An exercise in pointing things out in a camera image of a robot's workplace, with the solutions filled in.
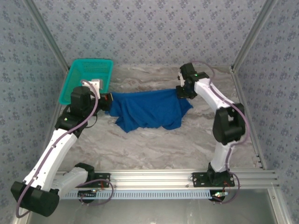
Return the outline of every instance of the blue towel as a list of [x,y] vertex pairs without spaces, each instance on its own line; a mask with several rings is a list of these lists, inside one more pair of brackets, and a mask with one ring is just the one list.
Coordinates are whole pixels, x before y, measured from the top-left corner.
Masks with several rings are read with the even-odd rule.
[[139,127],[167,130],[181,127],[182,117],[192,108],[186,99],[178,99],[175,89],[135,93],[112,93],[109,114],[119,117],[116,124],[125,132]]

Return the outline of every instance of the blue patterned wall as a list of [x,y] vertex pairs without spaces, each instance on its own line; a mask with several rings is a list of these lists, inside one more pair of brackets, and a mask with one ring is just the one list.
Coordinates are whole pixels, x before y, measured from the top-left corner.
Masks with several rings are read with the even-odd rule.
[[299,2],[281,0],[238,71],[269,169],[299,223]]
[[43,151],[64,74],[23,2],[0,8],[0,223],[8,224],[10,187]]
[[264,0],[35,0],[67,63],[230,65]]

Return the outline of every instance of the marble surface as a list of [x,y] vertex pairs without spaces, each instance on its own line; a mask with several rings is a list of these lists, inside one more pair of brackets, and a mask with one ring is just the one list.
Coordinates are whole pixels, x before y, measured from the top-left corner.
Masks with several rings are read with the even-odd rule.
[[[217,67],[215,86],[229,99],[238,102],[228,68]],[[207,68],[196,68],[197,72]],[[115,67],[109,91],[136,92],[179,85],[178,67]],[[183,117],[175,130],[138,128],[125,133],[116,118],[98,114],[97,123],[85,129],[67,153],[60,170],[72,169],[78,162],[96,169],[188,169],[207,168],[214,155],[216,141],[212,135],[214,113],[200,97],[190,100],[193,109]],[[238,146],[231,158],[232,168],[253,168],[256,154],[252,143]]]

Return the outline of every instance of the teal basket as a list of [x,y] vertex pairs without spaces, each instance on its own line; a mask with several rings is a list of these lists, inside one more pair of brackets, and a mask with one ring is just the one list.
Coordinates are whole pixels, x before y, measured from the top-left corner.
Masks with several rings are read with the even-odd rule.
[[59,102],[62,105],[71,103],[71,92],[77,86],[82,86],[80,81],[86,79],[103,80],[103,89],[100,93],[107,93],[113,69],[113,61],[108,59],[77,59],[75,60],[67,75],[67,78],[62,89]]

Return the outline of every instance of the purple cable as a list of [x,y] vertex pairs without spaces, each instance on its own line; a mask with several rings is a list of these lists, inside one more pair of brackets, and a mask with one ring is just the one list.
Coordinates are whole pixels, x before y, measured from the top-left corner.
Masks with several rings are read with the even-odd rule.
[[85,194],[83,194],[83,195],[81,195],[81,198],[80,198],[80,202],[82,203],[82,205],[87,205],[87,206],[98,206],[98,205],[106,204],[107,202],[109,202],[109,201],[111,200],[111,198],[112,198],[112,196],[113,196],[113,193],[114,193],[114,187],[113,187],[113,184],[112,184],[110,181],[106,180],[106,179],[96,179],[96,180],[88,181],[88,182],[79,184],[79,185],[77,186],[77,188],[82,187],[82,186],[87,185],[87,184],[90,184],[90,183],[98,182],[98,181],[104,181],[104,182],[108,183],[108,184],[111,186],[112,192],[111,192],[110,197],[109,197],[107,200],[105,200],[104,202],[87,204],[87,203],[84,203],[84,202],[83,202],[83,197],[85,196]]
[[98,98],[98,94],[95,90],[95,88],[93,87],[93,85],[90,84],[90,82],[88,82],[87,80],[81,80],[81,83],[83,82],[86,82],[88,85],[90,85],[91,89],[93,90],[93,93],[94,93],[94,96],[95,96],[95,104],[94,104],[94,107],[93,107],[93,110],[91,111],[91,113],[89,114],[89,116],[84,120],[82,121],[80,124],[78,124],[77,126],[75,126],[74,128],[70,129],[69,131],[65,132],[64,134],[62,134],[54,143],[53,145],[51,146],[50,150],[47,152],[47,154],[45,155],[45,157],[43,158],[41,164],[38,166],[35,174],[33,175],[32,179],[29,181],[29,183],[26,185],[25,189],[22,191],[19,199],[18,199],[18,202],[17,202],[17,206],[16,206],[16,210],[15,210],[15,215],[17,218],[22,218],[24,217],[25,215],[27,215],[30,211],[26,211],[24,214],[20,215],[19,214],[19,210],[20,210],[20,205],[21,205],[21,201],[23,199],[23,197],[25,196],[27,190],[29,189],[29,187],[31,186],[31,184],[33,183],[33,181],[36,179],[37,175],[39,174],[39,171],[42,169],[44,163],[46,162],[48,156],[50,155],[50,153],[52,152],[52,150],[56,147],[57,143],[64,137],[66,136],[67,134],[70,134],[72,133],[73,131],[77,130],[78,128],[80,128],[83,124],[85,124],[92,116],[93,114],[95,113],[97,107],[98,107],[98,101],[99,101],[99,98]]
[[239,190],[240,190],[240,180],[239,180],[238,176],[237,176],[235,173],[233,173],[233,172],[231,172],[231,171],[229,170],[229,168],[228,168],[228,160],[229,160],[230,154],[231,154],[231,152],[232,152],[232,147],[237,146],[237,145],[242,145],[242,144],[244,144],[244,143],[247,141],[247,139],[249,138],[249,136],[250,136],[249,122],[248,122],[248,120],[246,119],[245,115],[242,113],[242,111],[240,111],[235,105],[233,105],[232,103],[230,103],[230,102],[228,102],[226,99],[224,99],[222,96],[220,96],[220,95],[214,90],[214,88],[212,87],[211,83],[212,83],[212,81],[214,80],[215,75],[216,75],[214,69],[213,69],[208,63],[203,62],[203,61],[192,61],[192,63],[202,63],[202,64],[205,64],[205,65],[212,71],[213,76],[212,76],[212,78],[210,78],[210,81],[209,81],[209,87],[210,87],[211,91],[212,91],[212,92],[213,92],[213,93],[214,93],[220,100],[222,100],[223,102],[225,102],[225,103],[227,103],[228,105],[230,105],[232,108],[234,108],[234,110],[236,110],[236,111],[240,114],[240,116],[243,118],[243,120],[244,120],[244,122],[245,122],[246,129],[247,129],[247,132],[246,132],[246,134],[245,134],[245,138],[244,138],[242,141],[239,141],[239,142],[236,142],[236,143],[231,144],[231,146],[230,146],[230,148],[229,148],[229,151],[228,151],[228,154],[227,154],[226,159],[225,159],[225,168],[226,168],[227,172],[228,172],[229,174],[235,176],[235,178],[237,179],[237,182],[238,182],[238,189],[237,189],[237,192],[236,192],[236,194],[235,194],[231,199],[229,199],[229,200],[226,201],[226,202],[216,202],[216,203],[220,203],[220,204],[227,204],[227,203],[230,203],[231,201],[235,200],[235,198],[238,196],[238,194],[239,194]]

